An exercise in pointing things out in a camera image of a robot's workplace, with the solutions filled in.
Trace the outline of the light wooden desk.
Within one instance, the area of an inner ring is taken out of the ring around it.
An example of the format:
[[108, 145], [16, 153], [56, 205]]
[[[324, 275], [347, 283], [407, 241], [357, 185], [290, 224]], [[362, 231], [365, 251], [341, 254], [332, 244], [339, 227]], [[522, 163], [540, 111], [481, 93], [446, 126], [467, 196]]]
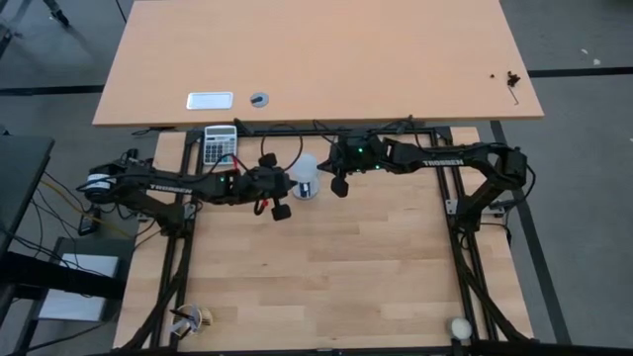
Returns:
[[[507, 73], [521, 79], [506, 87]], [[188, 110], [232, 92], [229, 110]], [[255, 108], [254, 93], [269, 96]], [[499, 0], [142, 0], [94, 124], [540, 119]]]

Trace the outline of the black allen key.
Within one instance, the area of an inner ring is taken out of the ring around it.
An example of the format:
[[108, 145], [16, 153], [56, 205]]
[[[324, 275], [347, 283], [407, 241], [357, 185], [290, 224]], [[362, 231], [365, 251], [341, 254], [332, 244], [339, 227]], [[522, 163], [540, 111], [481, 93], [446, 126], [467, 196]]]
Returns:
[[519, 105], [519, 101], [513, 91], [513, 89], [515, 88], [516, 84], [520, 81], [521, 77], [518, 74], [513, 73], [512, 71], [509, 71], [506, 77], [506, 87], [511, 95], [511, 97], [514, 100], [514, 105], [518, 106]]

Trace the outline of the white ball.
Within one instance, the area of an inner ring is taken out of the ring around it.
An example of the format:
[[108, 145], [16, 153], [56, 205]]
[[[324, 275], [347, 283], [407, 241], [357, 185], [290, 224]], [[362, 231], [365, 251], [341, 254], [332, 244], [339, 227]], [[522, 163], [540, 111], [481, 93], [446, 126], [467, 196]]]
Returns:
[[462, 317], [454, 317], [448, 322], [451, 337], [460, 341], [468, 340], [473, 335], [470, 322]]

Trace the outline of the black side table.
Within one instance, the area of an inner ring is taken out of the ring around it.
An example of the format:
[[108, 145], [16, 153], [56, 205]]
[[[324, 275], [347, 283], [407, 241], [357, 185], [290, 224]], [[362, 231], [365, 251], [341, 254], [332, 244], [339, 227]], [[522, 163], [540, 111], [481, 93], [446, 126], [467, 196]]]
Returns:
[[53, 146], [50, 137], [0, 135], [0, 259], [44, 174]]

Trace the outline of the white rectangular table plate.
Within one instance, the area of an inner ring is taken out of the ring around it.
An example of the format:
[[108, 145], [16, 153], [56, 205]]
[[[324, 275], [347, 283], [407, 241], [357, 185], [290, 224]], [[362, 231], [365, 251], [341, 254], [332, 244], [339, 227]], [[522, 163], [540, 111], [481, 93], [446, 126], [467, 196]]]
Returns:
[[232, 92], [194, 92], [187, 97], [188, 110], [229, 110], [233, 103]]

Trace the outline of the grey desk calculator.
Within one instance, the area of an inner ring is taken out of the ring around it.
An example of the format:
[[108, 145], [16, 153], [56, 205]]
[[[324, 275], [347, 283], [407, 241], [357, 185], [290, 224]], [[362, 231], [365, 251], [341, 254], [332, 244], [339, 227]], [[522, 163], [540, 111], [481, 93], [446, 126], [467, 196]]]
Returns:
[[237, 150], [237, 129], [235, 126], [217, 125], [204, 128], [205, 165], [232, 165]]

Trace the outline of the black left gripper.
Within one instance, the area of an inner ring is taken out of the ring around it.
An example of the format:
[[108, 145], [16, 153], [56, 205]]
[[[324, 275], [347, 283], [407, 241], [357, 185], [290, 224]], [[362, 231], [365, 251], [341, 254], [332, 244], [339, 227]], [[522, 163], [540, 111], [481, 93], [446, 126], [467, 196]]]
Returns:
[[[292, 216], [291, 208], [282, 202], [298, 184], [293, 179], [290, 170], [295, 165], [294, 160], [289, 166], [278, 165], [275, 153], [265, 153], [258, 159], [259, 166], [247, 170], [233, 179], [232, 193], [236, 204], [254, 203], [271, 198], [273, 220], [278, 222]], [[275, 189], [272, 193], [272, 183], [275, 185], [289, 185]]]

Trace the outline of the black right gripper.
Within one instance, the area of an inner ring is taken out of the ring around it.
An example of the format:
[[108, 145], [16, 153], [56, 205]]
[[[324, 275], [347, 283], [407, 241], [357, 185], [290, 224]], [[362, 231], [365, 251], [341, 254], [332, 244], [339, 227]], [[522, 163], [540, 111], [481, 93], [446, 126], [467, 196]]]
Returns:
[[348, 173], [365, 173], [371, 170], [383, 168], [382, 159], [386, 148], [377, 136], [356, 136], [346, 141], [345, 155], [332, 152], [329, 157], [317, 165], [321, 172], [330, 173], [330, 190], [338, 198], [348, 195], [349, 184], [346, 181], [346, 173], [338, 168], [344, 166]]

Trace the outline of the white reflector lightbulb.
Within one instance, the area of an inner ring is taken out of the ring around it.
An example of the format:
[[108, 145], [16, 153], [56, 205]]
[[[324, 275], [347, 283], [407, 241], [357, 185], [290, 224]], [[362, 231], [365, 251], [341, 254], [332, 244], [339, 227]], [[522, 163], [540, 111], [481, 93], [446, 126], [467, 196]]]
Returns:
[[302, 153], [291, 167], [291, 178], [299, 183], [311, 183], [317, 179], [317, 159], [309, 154]]

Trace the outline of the black power adapter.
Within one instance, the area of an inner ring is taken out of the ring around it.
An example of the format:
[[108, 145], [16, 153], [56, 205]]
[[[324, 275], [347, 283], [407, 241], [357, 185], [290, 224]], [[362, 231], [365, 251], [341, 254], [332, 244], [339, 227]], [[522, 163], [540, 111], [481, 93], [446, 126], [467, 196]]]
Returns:
[[80, 236], [85, 236], [96, 232], [99, 227], [99, 219], [101, 217], [101, 210], [97, 206], [91, 206], [80, 216], [80, 222], [77, 227], [77, 233]]

